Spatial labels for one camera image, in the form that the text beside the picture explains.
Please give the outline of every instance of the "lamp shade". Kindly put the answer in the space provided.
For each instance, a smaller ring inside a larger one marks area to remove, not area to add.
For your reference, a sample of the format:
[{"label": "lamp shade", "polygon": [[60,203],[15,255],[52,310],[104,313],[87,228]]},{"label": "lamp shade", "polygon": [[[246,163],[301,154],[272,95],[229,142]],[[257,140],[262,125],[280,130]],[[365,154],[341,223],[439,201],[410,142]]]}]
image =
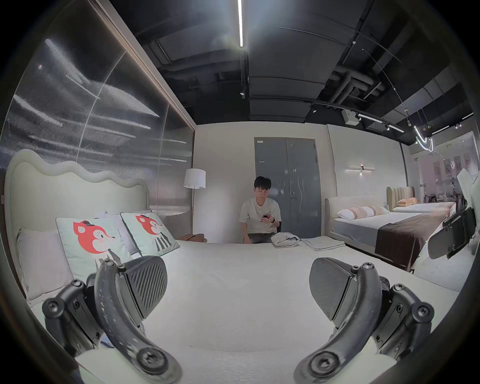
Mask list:
[{"label": "lamp shade", "polygon": [[185,171],[183,186],[191,189],[205,188],[205,176],[206,172],[203,169],[188,168]]}]

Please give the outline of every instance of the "fox print pillow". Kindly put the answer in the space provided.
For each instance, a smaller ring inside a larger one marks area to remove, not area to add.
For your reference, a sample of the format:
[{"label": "fox print pillow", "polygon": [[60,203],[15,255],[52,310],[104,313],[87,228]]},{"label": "fox print pillow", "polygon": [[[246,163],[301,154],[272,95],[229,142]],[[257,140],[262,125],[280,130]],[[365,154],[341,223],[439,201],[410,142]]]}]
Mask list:
[{"label": "fox print pillow", "polygon": [[155,213],[121,213],[142,256],[162,256],[179,245]]},{"label": "fox print pillow", "polygon": [[105,259],[117,264],[131,260],[114,220],[57,217],[56,222],[73,278],[85,283]]}]

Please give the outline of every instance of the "man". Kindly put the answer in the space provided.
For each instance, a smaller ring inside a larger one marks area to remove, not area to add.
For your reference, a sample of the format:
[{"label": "man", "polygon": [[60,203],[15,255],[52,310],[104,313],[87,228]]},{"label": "man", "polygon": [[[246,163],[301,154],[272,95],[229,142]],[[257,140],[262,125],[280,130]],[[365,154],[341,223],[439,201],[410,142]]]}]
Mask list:
[{"label": "man", "polygon": [[245,201],[240,210],[240,223],[245,244],[271,243],[280,225],[280,207],[268,197],[272,182],[259,176],[253,183],[255,197]]}]

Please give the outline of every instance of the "cartoon fox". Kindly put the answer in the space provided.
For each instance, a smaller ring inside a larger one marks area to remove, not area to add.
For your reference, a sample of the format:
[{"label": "cartoon fox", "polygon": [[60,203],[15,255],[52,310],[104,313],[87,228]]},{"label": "cartoon fox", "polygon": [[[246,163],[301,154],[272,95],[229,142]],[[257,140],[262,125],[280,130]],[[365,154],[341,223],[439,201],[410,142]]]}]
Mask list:
[{"label": "cartoon fox", "polygon": [[102,264],[104,258],[113,259],[120,264],[120,258],[110,249],[115,242],[114,236],[109,236],[105,230],[98,225],[91,224],[87,220],[80,223],[73,222],[73,232],[78,236],[78,243],[89,253],[104,254],[102,258],[95,258],[96,269]]},{"label": "cartoon fox", "polygon": [[163,227],[162,224],[158,224],[155,220],[145,215],[135,215],[135,217],[137,218],[138,222],[142,224],[142,227],[147,233],[155,236],[155,245],[157,251],[160,252],[160,247],[162,249],[166,249],[172,246],[172,243],[170,240],[168,240],[168,237],[165,236],[161,231],[161,227]]}]

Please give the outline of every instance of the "gray door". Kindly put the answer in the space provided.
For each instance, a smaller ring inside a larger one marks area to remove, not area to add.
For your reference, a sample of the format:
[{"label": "gray door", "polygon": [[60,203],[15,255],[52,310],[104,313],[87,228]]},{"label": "gray door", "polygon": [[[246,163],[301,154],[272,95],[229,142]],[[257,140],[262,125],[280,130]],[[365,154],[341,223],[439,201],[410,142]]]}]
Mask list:
[{"label": "gray door", "polygon": [[255,139],[255,172],[272,181],[269,197],[280,206],[282,232],[290,228],[290,178],[285,139]]},{"label": "gray door", "polygon": [[272,180],[270,197],[278,202],[282,232],[301,238],[320,236],[320,173],[315,140],[255,138],[257,176]]},{"label": "gray door", "polygon": [[301,238],[320,236],[322,205],[315,140],[286,139],[290,175],[290,228]]}]

